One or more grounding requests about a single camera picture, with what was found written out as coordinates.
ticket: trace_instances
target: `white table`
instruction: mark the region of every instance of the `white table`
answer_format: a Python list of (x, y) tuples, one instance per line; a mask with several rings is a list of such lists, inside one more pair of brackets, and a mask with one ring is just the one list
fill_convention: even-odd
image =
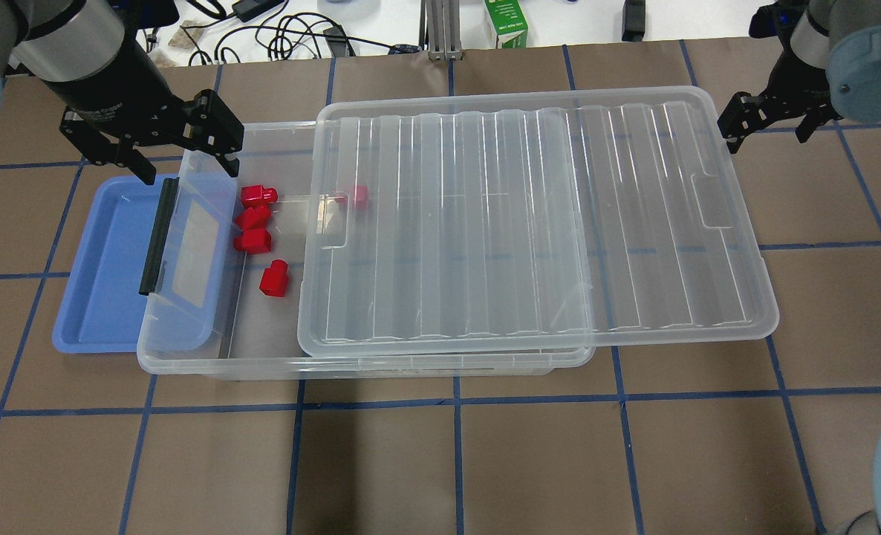
[[(231, 13), (233, 0), (220, 0)], [(698, 39), (709, 37), (734, 37), (747, 35), (750, 17), (763, 4), (771, 0), (648, 0), (646, 7), (645, 40)], [(585, 43), (611, 43), (620, 41), (622, 33), (623, 0), (521, 0), (521, 6), (530, 23), (528, 47), (549, 45), (578, 45)], [(177, 0), (181, 24), (206, 24), (212, 22), (203, 14)], [(343, 3), (328, 0), (291, 0), (285, 13), (318, 11), (337, 21), (352, 37), (363, 37), (386, 44), (416, 45), (420, 28), (420, 0), (349, 0)], [(225, 21), (207, 28), (199, 45), (209, 54), (219, 38), (227, 31), (246, 24), (257, 24), (267, 17), (264, 14), (250, 23), (237, 19)], [(482, 0), (461, 0), (461, 43), (464, 48), (492, 48), (487, 33)], [(185, 65), (189, 51), (177, 50), (166, 45), (176, 26), (159, 31), (160, 52), (176, 64)], [(226, 44), (238, 52), (241, 60), (265, 61), (267, 54), (254, 40), (254, 30), (234, 34)], [(261, 33), (263, 40), (270, 38), (270, 31)], [(331, 55), (325, 40), (319, 38), (322, 54)], [(386, 54), (376, 45), (354, 43), (359, 55)], [(311, 57), (309, 50), (298, 47), (294, 58)]]

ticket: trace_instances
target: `black cable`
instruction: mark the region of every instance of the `black cable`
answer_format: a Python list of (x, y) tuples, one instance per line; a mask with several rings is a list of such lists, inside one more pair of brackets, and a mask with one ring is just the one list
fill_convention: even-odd
[[(213, 10), (200, 4), (200, 1), (210, 4), (210, 6), (213, 7)], [(216, 0), (186, 0), (186, 3), (190, 4), (190, 6), (196, 7), (196, 10), (199, 11), (199, 13), (212, 19), (216, 19), (217, 21), (226, 20), (230, 17), (230, 15), (226, 13), (226, 8), (221, 6)]]
[(197, 55), (199, 55), (200, 61), (203, 62), (203, 65), (212, 64), (212, 57), (209, 54), (207, 54), (205, 51), (203, 51), (203, 48), (200, 48), (199, 43), (196, 42), (196, 39), (193, 39), (193, 36), (190, 35), (189, 31), (186, 30), (186, 28), (182, 27), (182, 26), (180, 27), (180, 30), (182, 30), (183, 33), (186, 34), (186, 37), (189, 37), (189, 41), (192, 41), (192, 44), (194, 45), (194, 47), (196, 47), (196, 51), (194, 51), (192, 54), (189, 55), (189, 61), (188, 61), (187, 65), (192, 65), (193, 60), (196, 59)]
[(151, 33), (147, 34), (146, 29), (142, 30), (144, 34), (144, 40), (146, 41), (146, 45), (144, 45), (144, 50), (147, 54), (150, 54), (153, 51), (153, 48), (156, 48), (156, 44), (159, 42), (156, 34), (160, 31), (160, 28), (155, 27)]
[[(316, 23), (309, 25), (305, 20), (302, 20), (301, 17), (298, 17), (298, 15), (288, 15), (288, 17), (283, 17), (283, 18), (279, 19), (278, 23), (276, 24), (275, 37), (273, 37), (272, 40), (270, 41), (270, 48), (268, 48), (268, 53), (270, 54), (270, 59), (288, 59), (289, 57), (291, 57), (292, 51), (295, 50), (295, 47), (297, 44), (304, 45), (304, 43), (302, 43), (302, 40), (305, 39), (304, 35), (302, 35), (302, 37), (296, 42), (296, 44), (293, 44), (292, 40), (285, 36), (285, 33), (287, 33), (287, 31), (288, 31), (288, 25), (293, 20), (297, 20), (298, 22), (300, 22), (302, 24), (302, 26), (305, 26), (305, 30), (308, 30), (308, 31), (311, 31), (312, 27), (319, 24), (318, 22), (316, 22)], [(256, 31), (256, 41), (261, 45), (261, 41), (259, 41), (259, 38), (258, 38), (258, 33), (259, 33), (259, 30)], [(285, 48), (276, 47), (277, 43), (284, 44), (286, 41), (288, 41), (288, 50), (287, 51), (285, 50)], [(318, 46), (318, 40), (313, 39), (313, 41), (315, 43), (315, 49), (318, 50), (318, 54), (315, 54), (315, 52), (312, 52), (312, 55), (315, 57), (322, 57), (322, 50)]]
[[(315, 28), (319, 24), (324, 24), (325, 22), (327, 22), (325, 20), (319, 20), (319, 21), (315, 21), (309, 25), (309, 24), (305, 23), (305, 21), (302, 20), (302, 18), (298, 14), (294, 15), (294, 19), (301, 22), (305, 26), (305, 31), (308, 31), (308, 33), (311, 33), (313, 28)], [(282, 29), (281, 29), (282, 34), (284, 35), (285, 31), (287, 31), (287, 30), (288, 30), (288, 23), (285, 23), (285, 26), (282, 27)], [(302, 37), (299, 37), (299, 40), (296, 43), (297, 44), (304, 44), (304, 43), (302, 43), (302, 40), (304, 40), (305, 37), (306, 37), (305, 35), (302, 35)], [(315, 36), (312, 37), (312, 44), (315, 45), (315, 52), (312, 55), (314, 55), (316, 58), (322, 57), (322, 49), (321, 49), (321, 47), (319, 47), (318, 37), (315, 37)], [(292, 47), (290, 47), (288, 50), (288, 54), (283, 54), (284, 55), (283, 59), (288, 59), (289, 57), (292, 57), (292, 52), (294, 52), (294, 51), (295, 51), (295, 45), (292, 45)]]
[[(268, 20), (268, 19), (271, 19), (271, 18), (273, 18), (273, 17), (275, 17), (275, 16), (278, 16), (278, 14), (280, 14), (280, 13), (274, 13), (271, 17), (268, 17), (267, 20)], [(335, 21), (333, 21), (331, 18), (328, 18), (328, 17), (326, 17), (325, 15), (322, 15), (321, 13), (297, 13), (297, 14), (295, 14), (295, 15), (287, 15), (287, 17), (289, 17), (289, 18), (287, 18), (287, 20), (295, 19), (295, 18), (297, 18), (297, 17), (300, 17), (301, 15), (313, 15), (313, 16), (317, 16), (317, 17), (319, 17), (319, 18), (324, 19), (326, 22), (331, 23), (333, 26), (336, 26), (336, 27), (339, 26), (338, 23), (336, 23)], [(280, 33), (280, 31), (281, 31), (281, 30), (280, 30), (280, 27), (279, 27), (278, 25), (277, 25), (277, 26), (271, 26), (271, 25), (266, 25), (266, 24), (257, 24), (257, 25), (248, 25), (248, 26), (234, 27), (232, 30), (227, 31), (227, 33), (223, 34), (223, 36), (220, 37), (219, 41), (217, 41), (217, 43), (216, 43), (216, 47), (213, 48), (213, 53), (218, 57), (218, 56), (219, 56), (218, 51), (220, 50), (220, 47), (222, 47), (223, 43), (226, 42), (227, 38), (229, 38), (230, 35), (233, 35), (234, 33), (239, 33), (239, 31), (243, 31), (243, 30), (256, 30), (257, 41), (258, 41), (259, 44), (260, 44), (262, 47), (264, 47), (264, 48), (271, 48), (270, 45), (271, 45), (272, 42), (270, 42), (269, 45), (266, 45), (266, 44), (264, 44), (262, 41), (259, 41), (259, 40), (258, 40), (258, 33), (259, 33), (259, 31), (260, 31), (260, 30), (276, 30), (277, 33)], [(313, 38), (318, 38), (318, 37), (325, 38), (325, 37), (328, 37), (328, 35), (325, 35), (325, 34), (323, 34), (323, 33), (313, 33), (313, 31), (310, 31), (310, 30), (309, 30), (309, 31), (288, 30), (286, 27), (282, 27), (282, 30), (284, 30), (284, 31), (282, 31), (283, 34), (284, 34), (284, 33), (294, 33), (294, 34), (296, 34), (296, 35), (311, 36), (311, 37), (313, 37)], [(404, 51), (402, 50), (402, 48), (397, 48), (397, 47), (395, 47), (395, 45), (387, 45), (387, 44), (384, 44), (384, 43), (380, 43), (380, 42), (378, 42), (378, 41), (373, 41), (373, 40), (371, 40), (371, 39), (363, 39), (362, 37), (352, 37), (352, 36), (350, 36), (350, 35), (345, 35), (345, 39), (347, 39), (347, 40), (349, 40), (349, 41), (356, 41), (356, 42), (359, 42), (359, 43), (366, 43), (366, 44), (369, 44), (369, 45), (376, 45), (376, 47), (387, 48), (387, 50), (390, 50), (390, 51), (400, 51), (400, 52), (404, 52)]]
[(236, 51), (234, 51), (230, 47), (223, 47), (223, 50), (219, 51), (219, 61), (223, 63), (229, 63), (228, 61), (226, 61), (226, 51), (230, 51), (233, 53), (234, 56), (236, 56), (236, 63), (243, 63), (243, 60), (239, 59), (239, 54), (237, 54)]

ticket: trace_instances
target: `red cube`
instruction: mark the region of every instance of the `red cube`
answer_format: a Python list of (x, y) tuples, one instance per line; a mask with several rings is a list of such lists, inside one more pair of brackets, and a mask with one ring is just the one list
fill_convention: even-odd
[(264, 228), (250, 228), (233, 240), (233, 247), (249, 254), (268, 253), (272, 250), (272, 235)]
[(368, 187), (355, 186), (355, 210), (368, 210)]
[(270, 217), (272, 217), (272, 210), (265, 206), (265, 204), (260, 204), (257, 207), (243, 210), (243, 213), (239, 214), (239, 217), (236, 218), (236, 224), (242, 230), (264, 228)]
[(275, 187), (263, 187), (261, 184), (243, 187), (241, 200), (244, 207), (257, 207), (260, 204), (269, 204), (278, 201), (279, 193)]
[(285, 260), (273, 260), (263, 271), (259, 289), (271, 297), (285, 297), (285, 288), (288, 288), (288, 264)]

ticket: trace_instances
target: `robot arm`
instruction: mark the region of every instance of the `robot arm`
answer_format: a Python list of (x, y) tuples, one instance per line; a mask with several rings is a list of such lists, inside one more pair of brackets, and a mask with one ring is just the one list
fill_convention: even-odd
[(737, 152), (744, 138), (782, 119), (803, 117), (803, 143), (819, 126), (848, 117), (881, 121), (881, 2), (779, 0), (752, 18), (749, 34), (776, 35), (783, 52), (759, 95), (738, 92), (718, 120)]
[(13, 49), (68, 105), (60, 131), (91, 163), (156, 169), (136, 146), (202, 150), (239, 174), (243, 125), (212, 89), (184, 102), (106, 0), (0, 0), (0, 72)]

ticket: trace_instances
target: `power adapter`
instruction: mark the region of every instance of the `power adapter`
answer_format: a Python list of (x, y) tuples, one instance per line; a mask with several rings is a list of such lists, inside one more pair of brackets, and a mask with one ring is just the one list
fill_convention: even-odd
[(257, 16), (278, 6), (285, 0), (240, 0), (233, 4), (233, 14), (243, 22), (249, 22)]

